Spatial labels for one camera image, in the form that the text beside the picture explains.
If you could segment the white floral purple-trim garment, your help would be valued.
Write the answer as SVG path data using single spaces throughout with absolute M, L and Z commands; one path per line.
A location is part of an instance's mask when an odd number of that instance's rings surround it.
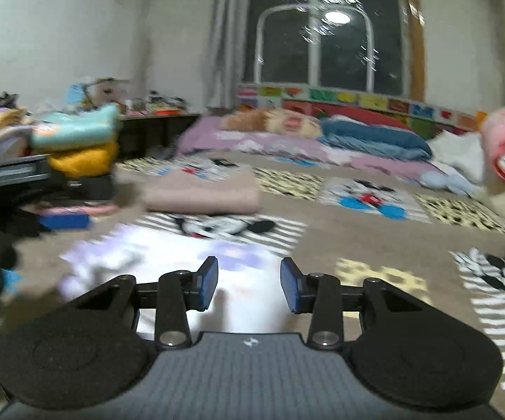
M 140 284 L 156 282 L 176 269 L 195 271 L 209 256 L 218 259 L 218 283 L 209 309 L 187 315 L 193 336 L 201 331 L 307 334 L 309 315 L 294 315 L 287 307 L 280 256 L 262 245 L 118 225 L 63 254 L 69 271 L 58 290 L 70 301 L 119 275 L 132 275 Z

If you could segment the folded beige garment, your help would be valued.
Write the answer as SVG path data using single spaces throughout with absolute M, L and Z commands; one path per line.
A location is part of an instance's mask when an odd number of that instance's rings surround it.
M 141 200 L 147 210 L 171 214 L 256 214 L 261 194 L 250 171 L 217 180 L 171 171 L 150 178 Z

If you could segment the dark striped folded garment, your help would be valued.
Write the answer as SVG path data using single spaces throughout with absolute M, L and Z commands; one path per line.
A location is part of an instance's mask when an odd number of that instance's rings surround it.
M 111 174 L 86 176 L 66 181 L 66 191 L 71 198 L 84 201 L 109 201 L 115 196 Z

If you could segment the Mickey Mouse patterned bed blanket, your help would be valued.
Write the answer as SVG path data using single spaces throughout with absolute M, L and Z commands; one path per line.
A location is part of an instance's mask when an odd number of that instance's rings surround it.
M 473 249 L 505 258 L 505 226 L 499 218 L 468 199 L 427 191 L 378 171 L 304 167 L 261 155 L 225 153 L 225 158 L 250 165 L 259 176 L 261 215 L 275 223 L 275 230 L 260 244 L 275 255 L 290 255 L 302 269 L 333 274 L 348 285 L 381 278 L 491 337 L 504 358 L 493 403 L 505 415 L 505 292 L 455 261 L 456 253 Z M 15 328 L 59 305 L 58 285 L 68 269 L 63 253 L 77 241 L 103 240 L 116 224 L 175 231 L 173 218 L 146 211 L 141 203 L 144 184 L 159 167 L 152 159 L 121 163 L 120 211 L 100 218 L 92 230 L 61 232 L 17 246 L 22 279 L 17 292 L 3 298 L 1 328 Z M 415 209 L 415 218 L 397 221 L 330 205 L 323 190 L 329 178 L 393 189 Z

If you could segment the dark wooden desk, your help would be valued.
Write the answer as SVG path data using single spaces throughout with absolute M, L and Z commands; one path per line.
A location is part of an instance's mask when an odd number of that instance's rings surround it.
M 200 114 L 175 116 L 122 116 L 119 119 L 118 160 L 145 158 L 148 152 L 169 147 Z

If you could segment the pink purple floral sheet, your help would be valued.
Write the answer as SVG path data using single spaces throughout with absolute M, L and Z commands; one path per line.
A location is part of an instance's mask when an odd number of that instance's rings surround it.
M 316 139 L 276 135 L 262 132 L 226 131 L 219 128 L 221 119 L 202 116 L 178 139 L 176 153 L 188 155 L 205 151 L 230 151 L 256 155 L 296 158 L 350 167 L 368 172 L 381 172 L 392 176 L 418 179 L 439 169 L 430 162 L 402 161 L 368 155 L 358 151 L 333 148 Z

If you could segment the yellow folded garment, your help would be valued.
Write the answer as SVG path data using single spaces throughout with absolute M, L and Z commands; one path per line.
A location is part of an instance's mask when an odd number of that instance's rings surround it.
M 94 177 L 109 174 L 119 152 L 115 141 L 81 150 L 56 152 L 47 158 L 49 166 L 68 178 Z

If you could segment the blue folded blanket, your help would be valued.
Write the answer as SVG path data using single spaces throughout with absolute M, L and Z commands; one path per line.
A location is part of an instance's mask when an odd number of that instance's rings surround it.
M 416 133 L 352 119 L 322 119 L 320 142 L 333 147 L 402 161 L 427 161 L 433 157 L 425 139 Z

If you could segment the orange cartoon pillow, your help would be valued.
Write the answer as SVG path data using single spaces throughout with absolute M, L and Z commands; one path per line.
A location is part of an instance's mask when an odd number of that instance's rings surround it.
M 284 108 L 251 109 L 224 116 L 219 128 L 226 131 L 258 132 L 318 139 L 323 135 L 317 119 Z

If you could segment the teal folded garment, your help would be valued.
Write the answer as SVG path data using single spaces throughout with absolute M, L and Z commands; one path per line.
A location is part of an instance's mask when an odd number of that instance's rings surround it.
M 119 107 L 107 103 L 96 110 L 48 113 L 34 123 L 30 145 L 40 153 L 84 149 L 115 140 Z

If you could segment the colourful alphabet headboard panel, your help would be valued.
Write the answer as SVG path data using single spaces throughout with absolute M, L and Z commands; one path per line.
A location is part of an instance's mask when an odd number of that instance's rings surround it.
M 369 123 L 366 114 L 379 113 L 424 139 L 443 131 L 455 135 L 476 132 L 488 116 L 486 112 L 466 113 L 383 94 L 306 84 L 239 84 L 236 100 L 241 109 L 282 107 L 317 119 L 343 115 Z

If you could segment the white fluffy blanket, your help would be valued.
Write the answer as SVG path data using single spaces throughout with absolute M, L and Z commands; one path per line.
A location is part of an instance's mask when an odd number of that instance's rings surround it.
M 478 132 L 455 135 L 443 131 L 428 141 L 433 161 L 451 166 L 475 185 L 482 185 L 485 176 L 485 155 L 482 136 Z

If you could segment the desk clutter boxes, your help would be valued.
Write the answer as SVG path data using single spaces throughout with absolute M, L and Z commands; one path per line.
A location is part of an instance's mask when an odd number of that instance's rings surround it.
M 126 118 L 178 117 L 188 114 L 188 103 L 179 97 L 169 97 L 155 90 L 140 95 L 129 80 L 99 78 L 72 84 L 64 98 L 67 111 L 96 110 L 114 103 Z

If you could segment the grey curtain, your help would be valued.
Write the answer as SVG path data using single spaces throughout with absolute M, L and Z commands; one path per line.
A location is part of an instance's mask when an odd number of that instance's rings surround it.
M 231 108 L 245 72 L 250 0 L 212 0 L 202 66 L 204 104 Z

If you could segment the window with white frame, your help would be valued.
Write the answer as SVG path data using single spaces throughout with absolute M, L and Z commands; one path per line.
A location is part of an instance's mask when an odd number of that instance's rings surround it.
M 423 100 L 420 9 L 420 0 L 248 0 L 243 80 Z

